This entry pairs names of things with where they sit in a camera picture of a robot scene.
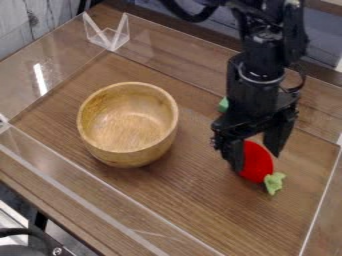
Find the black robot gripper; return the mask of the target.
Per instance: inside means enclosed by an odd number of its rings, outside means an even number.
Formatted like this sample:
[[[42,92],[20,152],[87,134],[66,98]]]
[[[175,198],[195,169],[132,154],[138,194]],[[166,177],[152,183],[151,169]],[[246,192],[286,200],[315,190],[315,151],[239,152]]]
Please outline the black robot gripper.
[[[279,157],[298,117],[299,88],[285,89],[285,66],[278,62],[262,63],[239,53],[227,62],[226,98],[229,109],[213,122],[213,144],[221,150],[233,171],[239,173],[245,164],[247,138],[262,133],[263,145]]]

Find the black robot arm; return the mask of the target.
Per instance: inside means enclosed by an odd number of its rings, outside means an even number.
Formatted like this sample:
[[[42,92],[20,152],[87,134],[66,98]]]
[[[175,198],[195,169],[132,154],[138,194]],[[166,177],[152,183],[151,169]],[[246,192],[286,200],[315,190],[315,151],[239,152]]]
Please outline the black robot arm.
[[[299,85],[283,88],[285,71],[306,54],[305,0],[198,0],[192,15],[176,0],[160,0],[187,22],[208,19],[227,7],[238,22],[242,52],[229,59],[227,110],[213,122],[214,148],[235,172],[245,166],[245,141],[263,135],[263,145],[279,155],[298,118]]]

